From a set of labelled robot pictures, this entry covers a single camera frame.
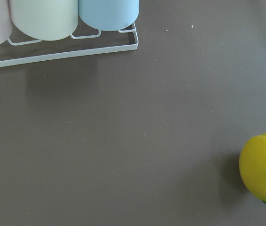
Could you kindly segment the yellow lemon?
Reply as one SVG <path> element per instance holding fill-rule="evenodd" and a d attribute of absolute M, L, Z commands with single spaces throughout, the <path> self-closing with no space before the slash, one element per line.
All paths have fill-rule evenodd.
<path fill-rule="evenodd" d="M 266 133 L 245 143 L 239 156 L 239 171 L 246 188 L 266 204 Z"/>

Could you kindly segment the blue plastic cup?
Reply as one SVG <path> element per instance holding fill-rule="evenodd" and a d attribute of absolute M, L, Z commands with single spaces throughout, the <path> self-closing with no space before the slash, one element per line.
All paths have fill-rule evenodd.
<path fill-rule="evenodd" d="M 101 31 L 122 30 L 139 15 L 138 0 L 80 0 L 78 14 L 88 26 Z"/>

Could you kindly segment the cream plastic cup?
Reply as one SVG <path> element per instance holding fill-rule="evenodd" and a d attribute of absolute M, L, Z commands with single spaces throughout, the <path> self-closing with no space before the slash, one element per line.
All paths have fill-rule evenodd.
<path fill-rule="evenodd" d="M 10 0 L 9 7 L 16 28 L 38 40 L 64 39 L 78 26 L 76 0 Z"/>

